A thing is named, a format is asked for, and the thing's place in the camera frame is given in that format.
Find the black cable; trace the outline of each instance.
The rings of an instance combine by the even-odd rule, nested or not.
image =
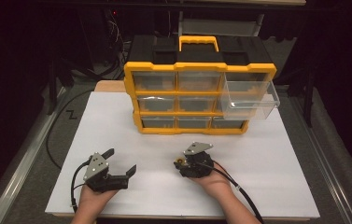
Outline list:
[[[89,163],[91,162],[91,158],[92,157],[89,157],[89,159],[85,162],[83,162],[82,164],[79,165],[79,167],[76,169],[76,171],[74,172],[74,176],[73,176],[73,180],[71,181],[71,206],[73,207],[74,209],[74,212],[77,211],[77,200],[74,196],[74,189],[76,189],[77,187],[79,186],[82,186],[82,185],[78,185],[77,187],[74,187],[75,186],[75,182],[76,182],[76,178],[77,178],[77,173],[80,171],[80,169],[82,169],[84,166],[87,166],[89,165]]]
[[[82,187],[82,186],[84,186],[84,185],[85,185],[85,184],[80,184],[80,185],[78,185],[78,186],[75,186],[74,189],[77,189],[77,188]]]
[[[55,123],[57,122],[57,119],[58,119],[58,118],[60,117],[60,115],[63,113],[63,111],[65,110],[65,108],[66,108],[69,104],[71,104],[71,102],[73,102],[75,99],[77,99],[79,96],[81,96],[81,95],[83,95],[83,94],[86,94],[86,93],[88,93],[88,92],[91,92],[91,91],[93,91],[93,90],[84,91],[84,92],[82,92],[82,93],[76,95],[75,97],[73,97],[71,100],[69,100],[69,101],[67,102],[67,104],[65,104],[65,106],[63,106],[63,108],[59,111],[59,114],[56,116],[56,118],[54,119],[54,121],[53,121],[52,124],[50,125],[50,128],[49,128],[49,130],[48,130],[47,139],[46,139],[46,141],[45,141],[45,146],[46,146],[46,148],[47,148],[47,152],[48,152],[48,156],[49,156],[50,160],[53,162],[53,164],[54,164],[55,166],[57,166],[57,168],[59,168],[59,170],[62,169],[62,166],[60,166],[60,165],[53,159],[53,157],[51,156],[50,151],[49,151],[49,138],[50,138],[51,131],[52,131],[52,129],[53,129]]]
[[[196,162],[195,164],[198,164],[198,165],[201,165],[201,166],[204,166],[204,167],[207,167],[207,168],[210,168],[214,171],[216,171],[217,173],[219,173],[220,175],[223,175],[225,178],[227,178],[229,181],[231,181],[231,183],[237,188],[239,189],[239,191],[243,194],[243,196],[246,198],[248,204],[250,205],[251,209],[254,211],[255,213],[255,217],[257,218],[257,220],[263,224],[263,219],[262,219],[262,216],[260,215],[260,212],[258,211],[257,207],[255,206],[255,204],[252,202],[252,200],[250,199],[250,197],[248,196],[248,194],[242,189],[242,187],[240,187],[240,185],[238,183],[236,183],[236,181],[233,180],[233,178],[225,171],[225,173],[227,174],[224,174],[222,171],[220,171],[219,169],[213,167],[213,166],[209,166],[209,165],[206,165],[206,164],[202,164],[202,163],[199,163],[199,162]]]

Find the dark background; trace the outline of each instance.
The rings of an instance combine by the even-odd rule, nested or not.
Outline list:
[[[306,8],[312,10],[304,13],[268,12],[260,37],[275,36],[278,41],[299,37],[275,82],[291,85],[290,94],[304,95],[307,71],[313,70],[315,86],[352,155],[352,1],[337,2],[310,0]],[[168,34],[167,11],[110,10],[116,11],[124,41],[137,34]],[[225,14],[198,16],[215,19]],[[103,11],[94,8],[0,1],[0,178],[42,109],[41,92],[48,84],[52,60],[65,57],[86,68],[112,63],[117,50],[103,50],[114,47],[114,37],[106,36],[102,18]],[[172,31],[176,31],[177,13],[171,12],[171,18]],[[89,30],[92,26],[98,29]]]

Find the plastic drawer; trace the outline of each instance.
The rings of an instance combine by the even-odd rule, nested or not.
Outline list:
[[[179,91],[216,91],[221,73],[215,71],[178,72]]]
[[[207,129],[211,117],[178,117],[178,128],[186,129]]]
[[[175,111],[175,96],[138,96],[140,111]]]
[[[175,72],[133,72],[137,91],[174,91],[176,89]]]
[[[245,120],[224,119],[223,117],[213,117],[211,121],[212,129],[240,129]]]
[[[215,100],[214,96],[178,96],[178,111],[210,112]]]
[[[144,128],[175,128],[175,117],[141,116]]]
[[[220,97],[225,119],[266,119],[280,105],[272,81],[225,81]]]

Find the metal rail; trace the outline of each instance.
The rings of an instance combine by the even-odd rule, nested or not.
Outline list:
[[[309,140],[312,144],[312,149],[314,156],[317,160],[318,168],[324,176],[325,181],[327,182],[328,188],[332,194],[333,199],[335,200],[336,206],[338,207],[339,212],[341,213],[342,219],[346,224],[352,224],[352,208],[348,202],[345,191],[341,186],[340,182],[336,178],[335,173],[331,169],[331,165],[328,162],[323,149],[317,141],[315,133],[311,128],[308,127],[304,118],[303,118],[303,109],[298,99],[295,97],[289,98],[292,107],[295,109],[295,112],[300,120],[300,123],[303,125],[306,133],[309,137]]]
[[[69,91],[66,91],[65,88],[61,88],[58,94],[58,106],[55,107],[53,113],[50,116],[46,116],[42,121],[42,125],[38,128],[36,133],[33,133],[32,142],[25,143],[28,144],[26,153],[24,154],[21,162],[19,163],[18,168],[11,177],[7,187],[5,188],[3,194],[0,197],[0,223],[3,223],[7,216],[7,212],[18,196],[21,187],[27,178],[31,167],[35,161],[35,157],[39,152],[39,149],[42,147],[44,140],[48,134],[49,128],[55,118],[59,115],[60,109],[64,103],[64,99]]]

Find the human hand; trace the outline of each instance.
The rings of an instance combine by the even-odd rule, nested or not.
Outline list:
[[[225,174],[224,169],[214,162],[214,168]],[[212,171],[210,175],[201,178],[190,178],[205,190],[205,192],[215,199],[219,199],[227,193],[232,193],[231,184],[227,178],[219,174],[217,171]]]
[[[103,211],[108,201],[117,194],[118,190],[106,192],[95,192],[84,185],[80,192],[79,206],[72,224],[93,223],[97,216]]]

